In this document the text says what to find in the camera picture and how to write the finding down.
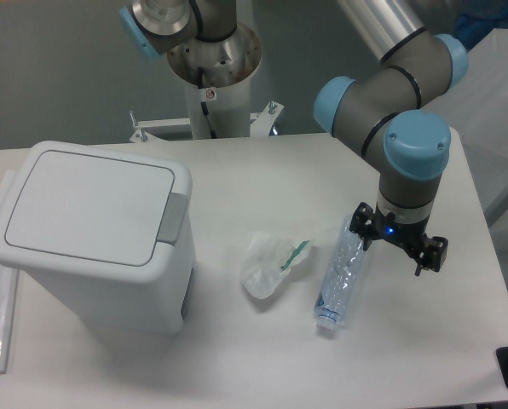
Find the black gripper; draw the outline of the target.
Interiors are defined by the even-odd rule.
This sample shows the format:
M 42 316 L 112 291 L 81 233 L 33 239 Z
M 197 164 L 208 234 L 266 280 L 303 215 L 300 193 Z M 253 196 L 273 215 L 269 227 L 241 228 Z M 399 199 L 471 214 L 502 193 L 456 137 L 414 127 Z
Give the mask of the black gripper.
M 417 263 L 414 275 L 422 270 L 439 272 L 447 257 L 448 240 L 444 237 L 426 236 L 429 218 L 415 223 L 400 223 L 393 213 L 384 216 L 376 213 L 369 204 L 360 202 L 349 224 L 351 233 L 356 233 L 362 241 L 362 249 L 367 251 L 375 240 L 384 240 L 401 248 Z

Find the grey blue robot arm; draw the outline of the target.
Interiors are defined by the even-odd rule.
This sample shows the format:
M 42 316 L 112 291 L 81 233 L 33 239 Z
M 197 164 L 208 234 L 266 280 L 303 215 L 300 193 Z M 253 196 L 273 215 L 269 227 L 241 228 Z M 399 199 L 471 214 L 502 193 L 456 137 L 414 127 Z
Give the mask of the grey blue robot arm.
M 466 74 L 468 55 L 450 35 L 432 35 L 404 1 L 342 1 L 381 71 L 366 81 L 330 80 L 315 98 L 318 125 L 379 173 L 374 206 L 360 204 L 351 229 L 364 245 L 384 240 L 418 270 L 439 271 L 448 242 L 425 229 L 449 160 L 451 131 L 424 106 Z M 248 81 L 262 51 L 238 22 L 233 1 L 129 1 L 125 30 L 148 58 L 165 56 L 184 83 L 193 137 L 251 134 Z

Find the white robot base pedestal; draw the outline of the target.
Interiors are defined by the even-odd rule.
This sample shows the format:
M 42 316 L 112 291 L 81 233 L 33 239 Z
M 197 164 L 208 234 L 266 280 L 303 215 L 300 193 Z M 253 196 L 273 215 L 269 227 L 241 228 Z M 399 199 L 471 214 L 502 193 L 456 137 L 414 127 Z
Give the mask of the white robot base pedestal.
M 182 83 L 195 140 L 276 134 L 281 104 L 271 101 L 263 111 L 251 111 L 251 81 L 261 65 L 262 45 L 250 27 L 239 23 L 216 43 L 190 39 L 166 58 Z

